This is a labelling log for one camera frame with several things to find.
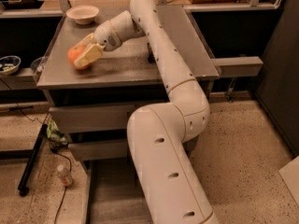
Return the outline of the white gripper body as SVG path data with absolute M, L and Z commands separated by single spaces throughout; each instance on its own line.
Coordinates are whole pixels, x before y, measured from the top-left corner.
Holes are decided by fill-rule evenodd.
M 104 51 L 113 51 L 122 45 L 111 21 L 105 21 L 95 29 L 94 39 Z

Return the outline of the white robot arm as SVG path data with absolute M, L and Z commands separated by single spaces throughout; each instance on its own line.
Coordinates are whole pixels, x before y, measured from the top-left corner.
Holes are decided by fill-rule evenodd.
M 154 224 L 220 224 L 183 144 L 209 120 L 209 104 L 189 66 L 164 30 L 153 0 L 130 0 L 130 9 L 104 22 L 78 44 L 69 62 L 84 69 L 125 41 L 146 36 L 169 101 L 145 105 L 129 118 L 127 139 Z

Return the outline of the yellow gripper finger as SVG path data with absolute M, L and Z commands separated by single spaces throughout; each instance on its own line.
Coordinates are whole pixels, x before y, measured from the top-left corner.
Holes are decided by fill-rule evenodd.
M 91 63 L 103 56 L 103 50 L 97 44 L 88 46 L 76 45 L 74 46 L 74 51 L 77 53 L 77 57 L 73 61 L 76 68 L 88 67 Z
M 90 33 L 77 43 L 77 46 L 87 47 L 95 42 L 94 33 Z

